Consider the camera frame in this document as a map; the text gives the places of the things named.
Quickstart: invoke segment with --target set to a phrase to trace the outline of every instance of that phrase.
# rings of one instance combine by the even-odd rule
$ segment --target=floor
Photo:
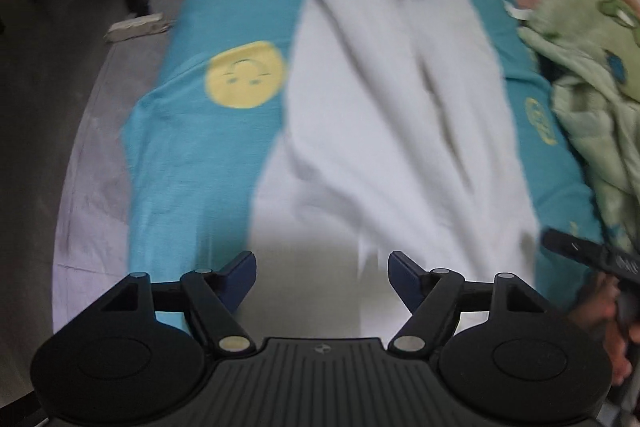
[[[177,15],[177,4],[152,10]],[[0,0],[0,407],[31,388],[52,332],[53,244],[78,124],[123,0]]]

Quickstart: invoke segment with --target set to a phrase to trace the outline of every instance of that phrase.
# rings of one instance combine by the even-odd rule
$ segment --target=white garment
[[[538,224],[516,147],[470,0],[305,0],[286,127],[254,204],[258,282],[242,323],[258,337],[386,342],[408,317],[386,281],[393,250],[467,280],[509,271],[531,284]],[[305,229],[318,243],[294,251]]]

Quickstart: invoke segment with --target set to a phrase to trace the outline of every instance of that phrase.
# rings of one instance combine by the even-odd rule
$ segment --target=silver screw
[[[400,351],[414,353],[415,351],[420,351],[424,347],[424,340],[420,337],[414,337],[413,335],[398,337],[394,340],[394,347]]]
[[[220,349],[224,349],[228,353],[241,353],[242,351],[249,349],[251,342],[246,337],[232,335],[221,339],[218,345],[220,346]]]

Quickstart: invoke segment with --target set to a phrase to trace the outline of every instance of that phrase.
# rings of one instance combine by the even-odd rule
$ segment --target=teal fabric
[[[522,159],[544,225],[598,239],[591,192],[548,110],[550,86],[533,71],[502,0],[472,0],[507,76]],[[206,95],[215,55],[254,41],[272,42],[285,61],[302,0],[187,0],[158,87],[144,96],[123,138],[131,180],[130,261],[154,281],[196,267],[220,268],[246,247],[250,204],[282,127],[282,95],[252,109],[216,105]],[[526,100],[537,101],[536,124]],[[546,123],[556,140],[538,131]],[[557,304],[575,297],[584,269],[540,254],[538,288]]]

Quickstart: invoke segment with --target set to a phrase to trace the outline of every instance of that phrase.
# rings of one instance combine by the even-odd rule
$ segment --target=yellow smiley face
[[[205,90],[219,105],[251,109],[271,100],[279,92],[285,71],[282,56],[273,44],[251,42],[210,60]]]

